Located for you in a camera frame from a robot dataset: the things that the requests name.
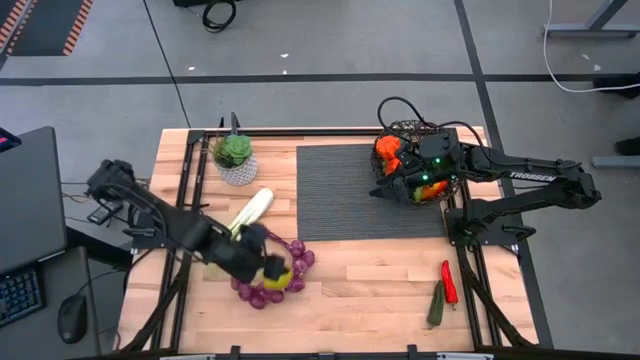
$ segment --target wooden table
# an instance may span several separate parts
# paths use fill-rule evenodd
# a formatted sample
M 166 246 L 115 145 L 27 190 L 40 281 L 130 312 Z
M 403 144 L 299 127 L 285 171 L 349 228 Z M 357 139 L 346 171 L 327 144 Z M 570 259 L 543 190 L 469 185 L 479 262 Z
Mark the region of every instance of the wooden table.
M 477 128 L 484 139 L 484 131 Z M 151 191 L 176 203 L 189 130 L 164 130 L 151 180 Z M 476 143 L 466 129 L 460 141 Z M 296 146 L 371 144 L 372 136 L 260 136 L 252 138 L 259 163 L 257 178 L 235 187 L 221 180 L 211 156 L 206 162 L 202 210 L 228 224 L 261 188 L 273 190 L 275 200 L 261 218 L 285 240 L 297 238 Z M 196 185 L 202 154 L 195 145 L 185 202 Z M 470 183 L 474 198 L 500 197 L 496 183 Z M 229 287 L 229 276 L 193 264 L 180 337 L 180 353 L 404 352 L 407 344 L 419 351 L 473 349 L 462 280 L 455 248 L 446 238 L 308 242 L 317 263 L 306 275 L 306 289 L 288 294 L 281 304 L 258 311 L 240 301 Z M 483 248 L 494 300 L 524 337 L 536 342 L 536 331 L 517 258 L 500 247 Z M 160 291 L 164 250 L 155 250 L 129 278 L 119 332 L 127 344 L 155 307 Z M 426 312 L 440 266 L 449 260 L 460 303 L 445 306 L 440 327 L 427 330 Z M 485 344 L 489 331 L 479 301 L 478 314 Z M 167 312 L 162 346 L 169 346 L 173 308 Z

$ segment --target pepper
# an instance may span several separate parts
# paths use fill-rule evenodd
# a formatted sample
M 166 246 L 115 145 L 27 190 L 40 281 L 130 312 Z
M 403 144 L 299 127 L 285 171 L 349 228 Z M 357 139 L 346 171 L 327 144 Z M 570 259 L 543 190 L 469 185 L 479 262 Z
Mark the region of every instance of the pepper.
M 433 290 L 433 298 L 429 307 L 429 315 L 427 315 L 427 323 L 429 330 L 442 323 L 442 313 L 444 312 L 444 283 L 439 280 L 436 288 Z
M 456 286 L 453 284 L 451 278 L 451 270 L 449 270 L 449 260 L 445 260 L 442 263 L 442 280 L 444 281 L 444 294 L 447 299 L 447 304 L 451 304 L 453 310 L 456 309 L 458 303 L 458 294 L 456 292 Z

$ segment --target desk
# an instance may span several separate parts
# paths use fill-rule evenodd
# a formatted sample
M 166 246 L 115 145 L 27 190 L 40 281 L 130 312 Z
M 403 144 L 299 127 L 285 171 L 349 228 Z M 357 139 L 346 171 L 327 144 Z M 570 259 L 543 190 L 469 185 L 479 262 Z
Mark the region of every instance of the desk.
M 478 130 L 484 139 L 483 129 Z M 210 156 L 200 162 L 200 143 L 194 145 L 193 156 L 186 157 L 189 130 L 172 129 L 164 130 L 160 140 L 151 191 L 175 204 L 181 173 L 188 169 L 185 202 L 194 199 L 209 204 L 202 211 L 229 223 L 260 188 L 268 187 L 275 200 L 260 221 L 292 240 L 297 237 L 296 146 L 372 144 L 380 130 L 245 131 L 252 136 L 259 163 L 258 176 L 251 184 L 234 187 L 224 183 Z M 313 134 L 303 135 L 305 131 Z M 475 143 L 468 130 L 458 129 L 458 133 L 461 141 Z M 469 188 L 472 197 L 500 197 L 496 183 L 470 183 Z M 407 344 L 416 344 L 419 351 L 473 349 L 456 249 L 446 238 L 320 241 L 307 242 L 307 247 L 316 252 L 317 263 L 306 275 L 306 289 L 262 311 L 238 299 L 229 287 L 228 275 L 193 264 L 179 352 L 229 353 L 232 345 L 241 346 L 243 353 L 404 352 Z M 517 258 L 500 247 L 483 250 L 496 303 L 523 336 L 536 342 Z M 156 250 L 131 273 L 120 318 L 123 344 L 132 339 L 157 303 L 165 256 L 164 250 Z M 426 312 L 444 260 L 452 264 L 461 301 L 457 311 L 445 307 L 440 327 L 427 330 Z M 488 344 L 485 312 L 481 303 L 476 303 L 484 343 Z M 174 308 L 165 319 L 162 347 L 170 345 Z
M 87 252 L 78 247 L 42 262 L 47 307 L 0 329 L 3 359 L 70 359 L 101 354 L 93 288 L 87 285 L 87 333 L 76 344 L 67 345 L 58 336 L 58 309 L 90 277 Z

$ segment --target gray mat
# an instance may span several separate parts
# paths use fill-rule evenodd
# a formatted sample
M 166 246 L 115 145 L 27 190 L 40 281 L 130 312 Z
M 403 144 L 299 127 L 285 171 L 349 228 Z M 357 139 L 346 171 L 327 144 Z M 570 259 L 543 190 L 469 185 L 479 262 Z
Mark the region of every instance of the gray mat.
M 407 207 L 369 196 L 371 146 L 297 148 L 300 240 L 445 236 L 439 203 Z

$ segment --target potted plant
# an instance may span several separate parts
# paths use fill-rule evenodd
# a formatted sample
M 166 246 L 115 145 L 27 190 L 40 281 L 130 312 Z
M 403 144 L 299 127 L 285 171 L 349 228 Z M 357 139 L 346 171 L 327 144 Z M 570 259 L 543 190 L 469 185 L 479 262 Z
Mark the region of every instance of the potted plant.
M 242 186 L 258 174 L 258 161 L 251 149 L 251 139 L 238 135 L 235 113 L 231 113 L 231 134 L 219 138 L 213 146 L 213 163 L 227 183 Z

